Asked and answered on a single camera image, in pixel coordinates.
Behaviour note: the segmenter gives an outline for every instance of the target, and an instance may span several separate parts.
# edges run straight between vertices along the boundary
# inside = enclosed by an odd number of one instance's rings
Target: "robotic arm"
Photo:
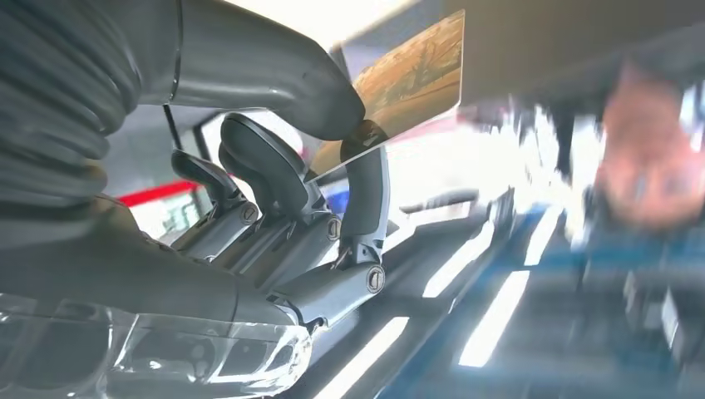
[[[281,264],[329,248],[304,244],[321,232],[330,243],[319,220],[333,220],[300,212],[321,204],[296,165],[278,181],[257,157],[224,162],[264,179],[260,193],[277,206],[263,208],[274,223],[261,227],[234,222],[249,205],[222,171],[177,154],[175,168],[217,206],[176,248],[100,195],[95,160],[138,103],[263,107],[319,139],[351,135],[364,107],[315,42],[215,0],[6,1],[0,26],[0,397],[272,395],[305,370],[314,324],[332,325],[382,288],[381,150],[350,164],[338,261],[287,283]],[[235,139],[287,159],[266,131],[245,127]],[[303,190],[298,214],[279,183]],[[381,196],[371,207],[367,195]],[[257,236],[276,226],[287,233]],[[213,263],[200,259],[237,234]],[[234,256],[233,246],[257,250]],[[242,253],[246,268],[220,266]]]

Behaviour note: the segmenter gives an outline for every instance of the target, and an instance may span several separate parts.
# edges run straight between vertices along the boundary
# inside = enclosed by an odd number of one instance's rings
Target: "red stripe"
[[[152,189],[142,190],[134,194],[128,194],[118,198],[127,206],[136,206],[145,204],[154,200],[161,200],[172,195],[188,193],[197,189],[199,185],[187,180],[173,181],[167,185],[160,185]]]

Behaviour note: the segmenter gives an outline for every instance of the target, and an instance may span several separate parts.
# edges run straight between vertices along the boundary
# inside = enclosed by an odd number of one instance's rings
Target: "ceiling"
[[[301,32],[326,50],[416,0],[227,0]]]

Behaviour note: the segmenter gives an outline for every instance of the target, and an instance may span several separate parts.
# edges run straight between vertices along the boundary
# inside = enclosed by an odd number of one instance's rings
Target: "fluorescent light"
[[[343,397],[372,364],[402,335],[408,322],[409,318],[390,320],[314,399]]]
[[[548,245],[551,236],[558,224],[558,218],[563,213],[563,207],[551,206],[541,217],[541,220],[536,225],[534,233],[529,239],[529,246],[526,249],[526,258],[524,266],[535,266],[541,261],[541,255],[544,254],[546,245]]]
[[[422,211],[415,212],[410,215],[410,218],[411,221],[417,226],[446,222],[448,220],[464,219],[470,214],[470,210],[473,206],[474,204],[470,201],[445,205],[438,208],[424,209]]]
[[[423,290],[422,297],[436,298],[441,295],[448,285],[460,274],[468,263],[482,255],[492,242],[495,234],[495,226],[491,222],[485,222],[480,233],[474,238],[465,242],[447,262],[433,274]]]
[[[467,340],[458,364],[468,367],[485,366],[500,341],[516,305],[519,304],[528,281],[528,270],[512,272],[509,275],[487,309],[487,313]]]

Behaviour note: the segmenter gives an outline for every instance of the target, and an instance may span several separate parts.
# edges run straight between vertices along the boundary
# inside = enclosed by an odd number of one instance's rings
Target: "black cable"
[[[415,214],[427,209],[438,209],[444,206],[475,202],[480,198],[478,190],[455,190],[443,195],[431,197],[419,204],[402,206],[399,209],[405,214]]]
[[[210,123],[211,121],[213,121],[213,119],[216,118],[218,115],[220,115],[220,112],[214,113],[211,117],[206,118],[205,122],[201,122],[198,125],[194,126],[193,129],[196,149],[198,150],[199,157],[203,158],[204,160],[213,161],[213,157],[210,155],[208,145],[205,142],[205,136],[203,136],[203,126],[206,123]]]
[[[181,144],[181,137],[179,137],[179,132],[176,130],[176,124],[174,123],[174,116],[171,115],[171,108],[168,105],[162,106],[164,108],[164,115],[166,116],[166,121],[169,122],[169,132],[171,133],[171,138],[174,140],[174,147],[177,150],[184,150],[184,145]]]

